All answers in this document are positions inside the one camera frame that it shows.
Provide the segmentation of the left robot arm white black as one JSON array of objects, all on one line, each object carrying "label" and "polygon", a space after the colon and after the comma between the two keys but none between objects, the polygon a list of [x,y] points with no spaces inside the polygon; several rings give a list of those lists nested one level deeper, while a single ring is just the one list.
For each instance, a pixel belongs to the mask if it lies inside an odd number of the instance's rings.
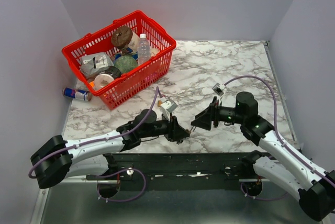
[{"label": "left robot arm white black", "polygon": [[109,180],[115,176],[114,164],[105,161],[97,168],[96,163],[84,164],[99,155],[119,153],[141,145],[143,138],[164,136],[170,142],[182,143],[190,131],[179,125],[173,115],[157,119],[154,111],[145,109],[134,120],[119,126],[104,135],[82,140],[64,140],[61,135],[53,136],[30,158],[35,178],[40,189],[59,184],[67,177],[99,174]]}]

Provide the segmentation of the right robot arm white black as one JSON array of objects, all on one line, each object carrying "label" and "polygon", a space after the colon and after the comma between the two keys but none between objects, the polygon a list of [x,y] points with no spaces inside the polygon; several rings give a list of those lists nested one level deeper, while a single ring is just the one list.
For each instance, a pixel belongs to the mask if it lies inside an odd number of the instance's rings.
[{"label": "right robot arm white black", "polygon": [[304,213],[322,221],[334,210],[334,171],[327,172],[287,142],[275,127],[258,114],[258,102],[249,92],[236,95],[235,107],[220,106],[214,98],[195,116],[191,125],[204,130],[219,122],[239,124],[243,136],[267,151],[276,161],[257,153],[241,164],[248,178],[265,177],[294,197]]}]

